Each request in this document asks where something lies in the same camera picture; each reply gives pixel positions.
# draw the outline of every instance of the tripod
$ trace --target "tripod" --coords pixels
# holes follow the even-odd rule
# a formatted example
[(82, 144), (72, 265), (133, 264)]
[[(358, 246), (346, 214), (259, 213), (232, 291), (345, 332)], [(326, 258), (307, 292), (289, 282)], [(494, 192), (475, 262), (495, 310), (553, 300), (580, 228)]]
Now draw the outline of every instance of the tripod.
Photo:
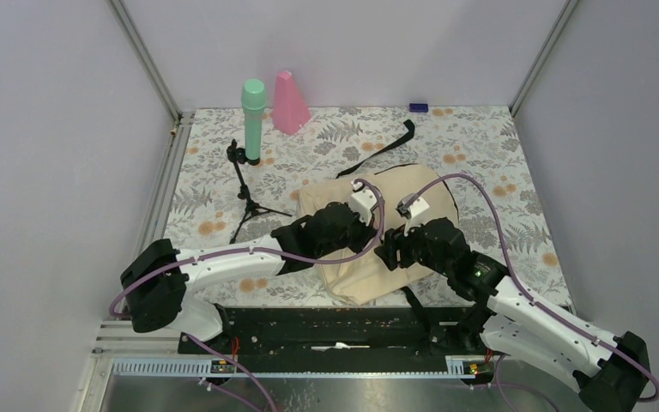
[(239, 148), (237, 146), (238, 144), (236, 143), (236, 139), (233, 139), (231, 141), (231, 145), (229, 145), (228, 148), (226, 149), (226, 156), (228, 157), (228, 161), (233, 163), (233, 169), (236, 170), (236, 174), (239, 176), (239, 182), (241, 183), (241, 188), (239, 189), (239, 194), (237, 195), (237, 197), (241, 200), (246, 201), (246, 207), (244, 208), (244, 217), (241, 218), (241, 222), (239, 222), (239, 227), (236, 228), (236, 232), (233, 233), (231, 240), (228, 242), (229, 245), (236, 243), (236, 237), (239, 235), (239, 231), (241, 230), (241, 227), (244, 226), (244, 223), (246, 223), (248, 220), (254, 217), (260, 215), (266, 215), (268, 213), (278, 213), (279, 215), (291, 217), (289, 213), (284, 213), (284, 212), (280, 212), (279, 210), (264, 208), (264, 206), (260, 205), (258, 202), (254, 202), (254, 200), (251, 199), (249, 186), (246, 185), (246, 182), (244, 181), (244, 175), (241, 174), (241, 169), (239, 168), (239, 163), (241, 163), (242, 165), (246, 163), (246, 150), (244, 148)]

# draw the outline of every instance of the reflective metal surface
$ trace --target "reflective metal surface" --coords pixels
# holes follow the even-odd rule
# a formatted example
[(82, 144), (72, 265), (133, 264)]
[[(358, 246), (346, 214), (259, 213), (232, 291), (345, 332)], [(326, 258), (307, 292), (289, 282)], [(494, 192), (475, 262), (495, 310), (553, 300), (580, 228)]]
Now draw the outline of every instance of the reflective metal surface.
[[(551, 397), (563, 412), (585, 411), (577, 394), (555, 379), (521, 362), (508, 360), (502, 381), (534, 386)], [(389, 411), (510, 410), (495, 388), (470, 391), (458, 380), (443, 379), (263, 379), (281, 411)], [(249, 379), (234, 379), (222, 387), (268, 409)], [(505, 393), (522, 412), (551, 411), (543, 399), (523, 391)], [(113, 376), (102, 412), (212, 412), (251, 411), (216, 391), (208, 392), (196, 379)]]

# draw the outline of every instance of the floral tablecloth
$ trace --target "floral tablecloth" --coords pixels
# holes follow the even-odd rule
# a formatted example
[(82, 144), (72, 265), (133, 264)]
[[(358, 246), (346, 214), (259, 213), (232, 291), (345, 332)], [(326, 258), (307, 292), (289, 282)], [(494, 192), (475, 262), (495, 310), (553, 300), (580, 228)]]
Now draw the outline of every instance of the floral tablecloth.
[[(262, 160), (242, 166), (246, 183), (263, 206), (295, 213), (297, 190), (323, 182), (390, 144), (415, 122), (415, 138), (366, 162), (357, 173), (379, 172), (405, 163), (425, 164), (438, 172), (475, 176), (499, 210), (517, 273), (532, 288), (558, 305), (569, 305), (559, 261), (532, 185), (517, 131), (504, 106), (434, 107), (410, 113), (404, 107), (325, 107), (311, 109), (311, 121), (296, 135), (274, 128), (271, 112), (263, 121)], [(200, 109), (190, 131), (183, 165), (172, 200), (166, 236), (178, 248), (225, 245), (243, 215), (236, 198), (239, 181), (226, 158), (232, 138), (243, 145), (240, 109)], [(462, 180), (449, 181), (459, 208), (459, 225), (473, 248), (502, 260), (493, 218), (478, 191)], [(245, 224), (238, 242), (269, 233), (293, 221), (265, 215)], [(424, 306), (467, 306), (440, 275), (410, 287)], [(224, 306), (345, 306), (327, 295), (314, 269), (271, 279), (225, 282), (199, 293)], [(406, 306), (401, 292), (370, 306)]]

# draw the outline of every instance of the gray wall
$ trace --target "gray wall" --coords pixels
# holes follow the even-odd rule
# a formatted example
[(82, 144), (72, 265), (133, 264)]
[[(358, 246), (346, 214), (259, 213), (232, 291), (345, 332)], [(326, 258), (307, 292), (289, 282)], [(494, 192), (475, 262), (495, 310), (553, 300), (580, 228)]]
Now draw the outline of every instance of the gray wall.
[(105, 1), (0, 2), (0, 410), (69, 408), (170, 124)]
[(183, 110), (279, 70), (311, 106), (507, 105), (565, 0), (125, 0)]
[(517, 125), (577, 309), (659, 377), (659, 2), (582, 1)]

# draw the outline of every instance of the pink object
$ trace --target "pink object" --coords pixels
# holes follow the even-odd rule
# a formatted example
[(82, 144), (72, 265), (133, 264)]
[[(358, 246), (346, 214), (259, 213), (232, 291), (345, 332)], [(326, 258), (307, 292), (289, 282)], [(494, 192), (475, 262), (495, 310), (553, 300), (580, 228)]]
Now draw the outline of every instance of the pink object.
[(299, 94), (292, 74), (287, 70), (276, 75), (274, 110), (271, 117), (274, 119), (274, 127), (288, 135), (299, 131), (311, 118), (309, 107)]

